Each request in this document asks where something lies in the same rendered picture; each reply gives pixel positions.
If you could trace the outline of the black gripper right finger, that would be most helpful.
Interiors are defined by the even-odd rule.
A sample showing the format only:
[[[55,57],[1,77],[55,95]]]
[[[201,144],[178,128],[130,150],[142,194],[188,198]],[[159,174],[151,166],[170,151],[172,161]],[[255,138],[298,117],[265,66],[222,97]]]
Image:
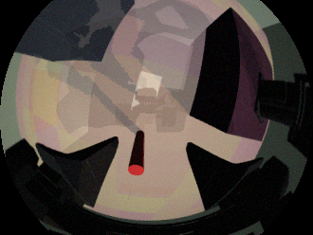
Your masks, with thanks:
[[[249,162],[231,163],[192,142],[187,143],[186,152],[205,210],[218,207],[217,202],[221,202],[246,174],[260,168],[264,162],[260,156]]]

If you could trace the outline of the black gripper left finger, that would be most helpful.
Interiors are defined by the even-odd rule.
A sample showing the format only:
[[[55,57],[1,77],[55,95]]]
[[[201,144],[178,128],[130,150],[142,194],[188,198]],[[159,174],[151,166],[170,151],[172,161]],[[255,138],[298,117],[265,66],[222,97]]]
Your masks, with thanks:
[[[100,193],[118,146],[119,138],[112,136],[91,147],[64,154],[54,149],[52,151],[43,143],[35,143],[35,149],[38,149],[38,155],[43,162],[58,172],[67,181],[69,187],[80,195],[84,204],[91,207],[96,205],[97,195]]]

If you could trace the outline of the dark red peg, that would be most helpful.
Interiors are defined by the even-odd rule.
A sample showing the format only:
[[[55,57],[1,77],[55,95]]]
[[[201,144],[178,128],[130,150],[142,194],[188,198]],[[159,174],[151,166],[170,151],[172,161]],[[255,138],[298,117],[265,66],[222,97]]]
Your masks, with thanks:
[[[137,136],[135,136],[135,141],[133,149],[131,149],[129,172],[133,175],[139,175],[144,173],[144,133],[138,130]]]

